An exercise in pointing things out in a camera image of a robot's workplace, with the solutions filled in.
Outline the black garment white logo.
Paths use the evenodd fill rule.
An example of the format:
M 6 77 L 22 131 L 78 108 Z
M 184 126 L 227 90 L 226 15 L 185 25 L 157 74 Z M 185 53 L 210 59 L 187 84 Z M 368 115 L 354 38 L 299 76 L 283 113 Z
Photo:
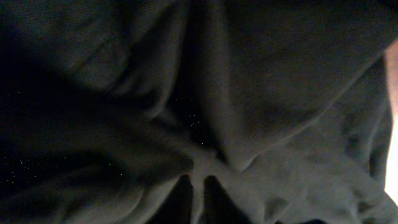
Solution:
M 396 223 L 396 1 L 2 1 L 1 222 Z

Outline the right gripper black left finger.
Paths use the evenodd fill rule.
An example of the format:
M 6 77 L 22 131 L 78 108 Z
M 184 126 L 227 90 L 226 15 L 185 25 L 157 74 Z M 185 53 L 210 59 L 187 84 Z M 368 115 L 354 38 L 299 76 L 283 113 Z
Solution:
M 192 200 L 193 187 L 190 178 L 183 175 L 147 224 L 190 224 Z

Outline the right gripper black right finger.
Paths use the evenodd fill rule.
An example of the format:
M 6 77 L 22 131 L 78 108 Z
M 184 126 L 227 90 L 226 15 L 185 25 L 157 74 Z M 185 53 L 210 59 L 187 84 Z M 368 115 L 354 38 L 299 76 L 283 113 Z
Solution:
M 204 181 L 206 224 L 250 224 L 249 219 L 229 198 L 218 179 L 211 175 Z

